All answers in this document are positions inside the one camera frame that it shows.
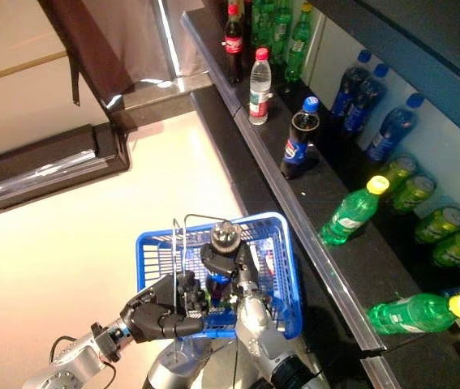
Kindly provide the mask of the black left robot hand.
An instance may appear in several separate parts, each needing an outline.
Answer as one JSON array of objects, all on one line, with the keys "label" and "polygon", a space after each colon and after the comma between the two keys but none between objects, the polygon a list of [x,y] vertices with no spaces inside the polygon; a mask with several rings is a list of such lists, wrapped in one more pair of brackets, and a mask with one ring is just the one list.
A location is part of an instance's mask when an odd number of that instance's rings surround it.
[{"label": "black left robot hand", "polygon": [[195,305],[206,305],[200,292],[200,281],[193,271],[168,274],[129,300],[120,318],[138,344],[201,333],[203,319],[187,316]]}]

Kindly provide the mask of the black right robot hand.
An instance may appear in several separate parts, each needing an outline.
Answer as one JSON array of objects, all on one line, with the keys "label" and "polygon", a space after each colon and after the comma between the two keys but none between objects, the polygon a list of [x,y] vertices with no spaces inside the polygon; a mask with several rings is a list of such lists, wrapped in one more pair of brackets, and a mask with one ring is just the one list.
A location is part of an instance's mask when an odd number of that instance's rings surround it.
[{"label": "black right robot hand", "polygon": [[205,285],[214,305],[230,295],[241,297],[259,290],[259,272],[246,242],[230,253],[221,253],[211,244],[204,244],[200,258],[209,272]]}]

